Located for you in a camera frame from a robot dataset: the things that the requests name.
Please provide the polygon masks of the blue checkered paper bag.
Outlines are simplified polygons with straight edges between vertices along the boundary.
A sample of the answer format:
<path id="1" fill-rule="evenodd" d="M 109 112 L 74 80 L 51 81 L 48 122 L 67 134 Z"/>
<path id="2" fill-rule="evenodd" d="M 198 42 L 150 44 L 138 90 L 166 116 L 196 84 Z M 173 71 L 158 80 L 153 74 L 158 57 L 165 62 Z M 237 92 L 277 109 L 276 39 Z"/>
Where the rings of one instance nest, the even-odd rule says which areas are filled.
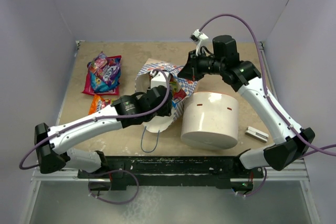
<path id="1" fill-rule="evenodd" d="M 151 70 L 164 72 L 167 71 L 170 75 L 170 81 L 176 81 L 179 85 L 179 90 L 183 89 L 186 93 L 186 97 L 176 103 L 172 98 L 172 115 L 171 116 L 156 116 L 150 122 L 143 123 L 144 132 L 155 133 L 157 136 L 163 131 L 165 131 L 169 126 L 171 126 L 183 113 L 184 102 L 190 97 L 197 87 L 197 81 L 189 81 L 182 78 L 178 78 L 177 74 L 183 68 L 183 66 L 177 66 L 172 63 L 165 61 L 158 61 L 154 59 L 148 59 L 146 63 L 142 66 L 135 79 L 135 90 L 136 92 L 146 92 L 150 89 L 151 77 L 149 73 Z"/>

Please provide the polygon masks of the orange fruit candy packet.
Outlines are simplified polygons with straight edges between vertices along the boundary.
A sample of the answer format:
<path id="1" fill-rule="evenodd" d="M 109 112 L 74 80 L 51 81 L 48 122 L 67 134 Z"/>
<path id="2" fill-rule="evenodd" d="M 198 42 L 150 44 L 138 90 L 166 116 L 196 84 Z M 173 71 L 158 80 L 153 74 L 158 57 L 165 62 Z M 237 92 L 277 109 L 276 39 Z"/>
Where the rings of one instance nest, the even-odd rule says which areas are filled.
<path id="1" fill-rule="evenodd" d="M 114 99 L 105 99 L 100 95 L 95 94 L 93 96 L 92 103 L 90 105 L 89 109 L 89 115 L 94 114 L 103 108 L 107 107 L 108 105 L 111 105 Z"/>

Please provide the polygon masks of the purple snack packet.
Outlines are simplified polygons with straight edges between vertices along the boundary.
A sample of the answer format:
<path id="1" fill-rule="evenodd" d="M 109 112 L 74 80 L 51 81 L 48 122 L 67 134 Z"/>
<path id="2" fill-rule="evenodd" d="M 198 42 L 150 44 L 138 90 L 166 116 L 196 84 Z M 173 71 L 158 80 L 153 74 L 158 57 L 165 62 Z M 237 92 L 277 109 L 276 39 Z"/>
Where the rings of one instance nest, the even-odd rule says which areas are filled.
<path id="1" fill-rule="evenodd" d="M 114 58 L 106 56 L 103 52 L 99 53 L 88 64 L 88 70 L 105 84 L 112 85 L 121 69 L 121 57 Z"/>

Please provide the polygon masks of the pink snack packet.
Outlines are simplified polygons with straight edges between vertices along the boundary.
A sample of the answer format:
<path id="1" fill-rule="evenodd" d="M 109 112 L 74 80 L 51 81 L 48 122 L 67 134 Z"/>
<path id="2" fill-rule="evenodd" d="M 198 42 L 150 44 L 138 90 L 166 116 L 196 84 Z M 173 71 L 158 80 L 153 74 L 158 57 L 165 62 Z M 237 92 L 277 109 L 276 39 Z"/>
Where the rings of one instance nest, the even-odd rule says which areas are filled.
<path id="1" fill-rule="evenodd" d="M 84 94 L 88 94 L 88 95 L 119 95 L 119 86 L 115 89 L 113 89 L 112 91 L 109 92 L 103 92 L 103 93 L 94 93 L 94 91 L 92 90 L 91 86 L 90 86 L 90 77 L 89 74 L 91 72 L 89 72 L 89 70 L 87 70 L 87 75 L 86 75 L 86 81 L 85 81 L 85 87 L 83 90 Z M 120 77 L 121 77 L 121 69 L 117 75 L 117 78 L 115 80 L 119 80 L 119 85 L 120 85 Z"/>

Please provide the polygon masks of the green spring tea candy packet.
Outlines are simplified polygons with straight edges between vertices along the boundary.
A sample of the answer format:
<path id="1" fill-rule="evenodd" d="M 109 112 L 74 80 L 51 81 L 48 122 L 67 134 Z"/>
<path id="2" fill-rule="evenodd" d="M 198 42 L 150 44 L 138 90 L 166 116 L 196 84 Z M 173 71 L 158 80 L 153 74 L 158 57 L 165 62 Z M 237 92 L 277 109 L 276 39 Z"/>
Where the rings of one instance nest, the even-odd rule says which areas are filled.
<path id="1" fill-rule="evenodd" d="M 171 81 L 169 84 L 170 84 L 170 89 L 171 89 L 173 94 L 175 94 L 179 91 L 179 85 L 176 81 Z"/>

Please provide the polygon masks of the blue fruit snack packet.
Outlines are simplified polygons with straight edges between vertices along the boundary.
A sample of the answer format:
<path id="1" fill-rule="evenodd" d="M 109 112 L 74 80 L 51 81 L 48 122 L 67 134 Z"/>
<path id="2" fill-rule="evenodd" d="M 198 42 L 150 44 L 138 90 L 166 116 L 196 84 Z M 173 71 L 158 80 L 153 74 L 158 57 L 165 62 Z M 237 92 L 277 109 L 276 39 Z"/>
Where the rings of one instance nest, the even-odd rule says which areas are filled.
<path id="1" fill-rule="evenodd" d="M 94 74 L 90 73 L 90 86 L 94 93 L 109 92 L 119 86 L 119 80 L 113 80 L 111 85 L 107 85 L 100 78 L 96 77 Z"/>

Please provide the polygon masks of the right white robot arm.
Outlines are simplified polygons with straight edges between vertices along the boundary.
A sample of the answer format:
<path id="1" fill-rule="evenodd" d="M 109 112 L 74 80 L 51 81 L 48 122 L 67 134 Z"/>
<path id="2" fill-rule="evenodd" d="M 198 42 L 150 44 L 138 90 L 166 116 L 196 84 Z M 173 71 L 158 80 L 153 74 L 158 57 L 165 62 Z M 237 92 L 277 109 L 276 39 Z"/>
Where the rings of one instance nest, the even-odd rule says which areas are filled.
<path id="1" fill-rule="evenodd" d="M 238 155 L 234 173 L 246 177 L 253 168 L 270 166 L 282 170 L 301 158 L 307 151 L 315 133 L 304 129 L 279 104 L 268 88 L 263 86 L 262 75 L 250 61 L 239 58 L 236 40 L 230 35 L 213 38 L 213 53 L 209 56 L 201 48 L 208 37 L 196 30 L 190 39 L 196 49 L 188 53 L 188 59 L 178 77 L 199 81 L 206 74 L 220 75 L 222 80 L 239 93 L 256 111 L 274 141 L 272 145 L 247 150 Z"/>

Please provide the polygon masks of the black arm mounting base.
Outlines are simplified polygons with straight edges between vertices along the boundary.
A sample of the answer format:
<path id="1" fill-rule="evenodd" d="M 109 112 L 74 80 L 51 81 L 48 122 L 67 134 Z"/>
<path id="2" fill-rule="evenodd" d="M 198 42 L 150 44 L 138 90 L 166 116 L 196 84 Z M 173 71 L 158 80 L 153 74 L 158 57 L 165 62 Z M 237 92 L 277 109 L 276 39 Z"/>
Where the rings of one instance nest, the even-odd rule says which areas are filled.
<path id="1" fill-rule="evenodd" d="M 79 171 L 92 190 L 126 190 L 128 186 L 215 187 L 249 192 L 262 168 L 245 169 L 233 156 L 108 156 L 92 174 Z"/>

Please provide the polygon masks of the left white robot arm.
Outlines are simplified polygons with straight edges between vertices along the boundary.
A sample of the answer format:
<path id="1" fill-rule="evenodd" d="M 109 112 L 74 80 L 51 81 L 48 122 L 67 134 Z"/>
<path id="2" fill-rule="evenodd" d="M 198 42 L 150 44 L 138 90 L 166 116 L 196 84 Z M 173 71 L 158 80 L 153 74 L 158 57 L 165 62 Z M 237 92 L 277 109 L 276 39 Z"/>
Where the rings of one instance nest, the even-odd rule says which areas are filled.
<path id="1" fill-rule="evenodd" d="M 123 95 L 100 111 L 70 123 L 52 127 L 38 124 L 34 143 L 40 172 L 51 174 L 74 168 L 102 178 L 108 172 L 103 152 L 85 152 L 75 149 L 75 145 L 106 132 L 150 122 L 156 116 L 169 116 L 171 111 L 172 92 L 158 86 L 147 92 Z"/>

